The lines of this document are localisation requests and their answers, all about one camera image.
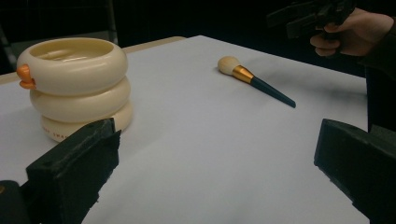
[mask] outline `stacked ring toy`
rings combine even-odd
[[[30,90],[44,132],[57,142],[95,120],[113,118],[116,131],[132,120],[126,54],[109,41],[45,41],[26,49],[17,66],[20,86]]]

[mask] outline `white table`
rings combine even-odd
[[[292,108],[233,77],[237,57]],[[120,165],[85,224],[363,224],[369,220],[314,165],[323,119],[367,130],[365,79],[205,36],[128,54],[134,118]],[[0,86],[0,179],[56,143],[17,82]]]

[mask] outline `finger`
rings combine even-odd
[[[341,25],[336,25],[334,23],[329,23],[324,26],[324,31],[327,33],[338,33],[338,32],[343,32],[345,30],[350,29],[355,23],[353,23],[353,20],[351,21],[350,18],[347,18],[343,24]]]
[[[338,49],[341,44],[337,39],[325,39],[324,34],[314,35],[309,41],[312,46],[320,49]]]
[[[320,49],[315,48],[315,53],[321,57],[328,57],[336,53],[336,49]]]

